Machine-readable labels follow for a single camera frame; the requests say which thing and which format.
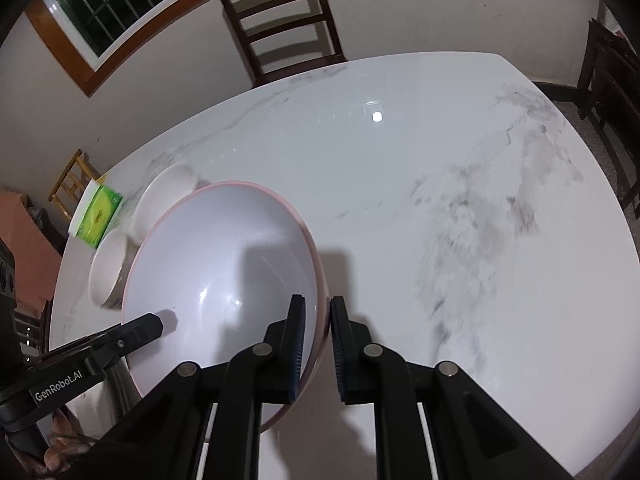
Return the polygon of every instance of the silver bolt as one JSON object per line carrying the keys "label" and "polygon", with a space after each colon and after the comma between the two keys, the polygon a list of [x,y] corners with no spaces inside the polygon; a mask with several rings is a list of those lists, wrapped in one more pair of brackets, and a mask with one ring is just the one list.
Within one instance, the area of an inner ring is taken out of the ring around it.
{"label": "silver bolt", "polygon": [[192,363],[191,361],[180,363],[178,365],[178,375],[180,375],[180,377],[191,377],[197,370],[198,367],[196,366],[196,363]]}
{"label": "silver bolt", "polygon": [[366,345],[362,349],[362,351],[364,352],[364,355],[367,355],[369,357],[380,357],[382,355],[383,349],[380,345],[369,344]]}
{"label": "silver bolt", "polygon": [[259,356],[269,355],[272,350],[273,348],[271,348],[269,343],[258,343],[254,345],[254,354]]}
{"label": "silver bolt", "polygon": [[458,373],[458,365],[451,361],[443,361],[438,365],[441,374],[451,377]]}

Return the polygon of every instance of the pink cloth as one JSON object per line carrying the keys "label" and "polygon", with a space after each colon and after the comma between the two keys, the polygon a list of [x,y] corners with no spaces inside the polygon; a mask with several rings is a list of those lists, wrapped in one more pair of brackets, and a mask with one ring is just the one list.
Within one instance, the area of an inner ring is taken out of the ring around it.
{"label": "pink cloth", "polygon": [[62,258],[27,213],[20,195],[0,191],[0,238],[15,258],[18,311],[40,318],[52,300]]}

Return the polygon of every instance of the white marble table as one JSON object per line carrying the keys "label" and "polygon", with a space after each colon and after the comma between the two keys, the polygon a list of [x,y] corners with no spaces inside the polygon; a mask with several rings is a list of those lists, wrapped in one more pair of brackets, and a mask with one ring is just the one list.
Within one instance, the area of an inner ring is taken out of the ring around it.
{"label": "white marble table", "polygon": [[[177,161],[285,197],[314,236],[331,294],[376,340],[425,365],[458,362],[572,474],[637,411],[630,232],[575,130],[503,58],[364,59],[239,95],[109,172],[128,199],[121,222]],[[53,347],[120,320],[88,299],[91,256],[69,241]],[[261,478],[374,477],[372,408],[340,404],[326,357],[263,434]],[[100,433],[108,409],[93,395],[74,407]]]}

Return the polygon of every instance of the window frame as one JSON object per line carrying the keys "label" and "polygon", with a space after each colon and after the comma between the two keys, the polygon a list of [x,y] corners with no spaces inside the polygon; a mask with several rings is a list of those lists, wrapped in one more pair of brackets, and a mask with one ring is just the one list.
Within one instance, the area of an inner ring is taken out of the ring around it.
{"label": "window frame", "polygon": [[137,49],[210,0],[163,0],[97,56],[56,0],[32,0],[25,14],[42,41],[87,97]]}

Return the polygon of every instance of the bowl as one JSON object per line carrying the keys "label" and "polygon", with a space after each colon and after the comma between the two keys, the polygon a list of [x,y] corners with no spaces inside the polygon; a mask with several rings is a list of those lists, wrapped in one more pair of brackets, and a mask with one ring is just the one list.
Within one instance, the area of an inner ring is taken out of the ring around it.
{"label": "bowl", "polygon": [[198,174],[187,164],[174,164],[160,173],[146,188],[131,221],[131,237],[142,245],[149,231],[172,205],[192,193]]}
{"label": "bowl", "polygon": [[[298,213],[248,182],[197,190],[156,223],[133,263],[122,321],[147,312],[164,323],[159,340],[127,357],[142,396],[184,361],[207,367],[261,342],[285,319],[292,294],[306,300],[300,392],[328,333],[328,297],[318,250]],[[285,407],[265,404],[262,428]]]}
{"label": "bowl", "polygon": [[89,269],[89,297],[97,306],[122,302],[136,247],[122,231],[111,231],[100,242]]}

